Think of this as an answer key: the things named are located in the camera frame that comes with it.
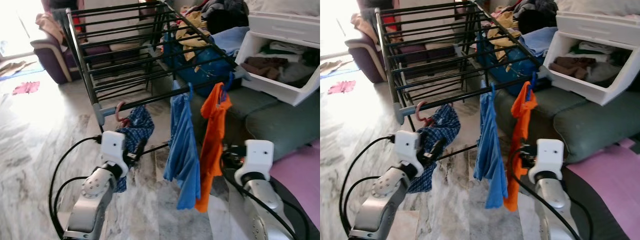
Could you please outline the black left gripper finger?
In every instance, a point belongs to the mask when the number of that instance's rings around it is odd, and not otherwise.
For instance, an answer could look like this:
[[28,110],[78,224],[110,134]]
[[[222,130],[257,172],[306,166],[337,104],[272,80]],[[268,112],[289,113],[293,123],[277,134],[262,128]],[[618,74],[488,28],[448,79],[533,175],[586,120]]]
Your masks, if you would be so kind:
[[140,139],[140,141],[138,142],[137,146],[135,147],[135,151],[134,151],[134,161],[135,162],[139,162],[140,158],[142,157],[142,155],[144,155],[144,151],[147,145],[147,139],[146,138],[142,138]]
[[441,157],[443,151],[446,148],[447,139],[442,137],[440,140],[436,141],[432,149],[430,150],[430,159],[438,160]]

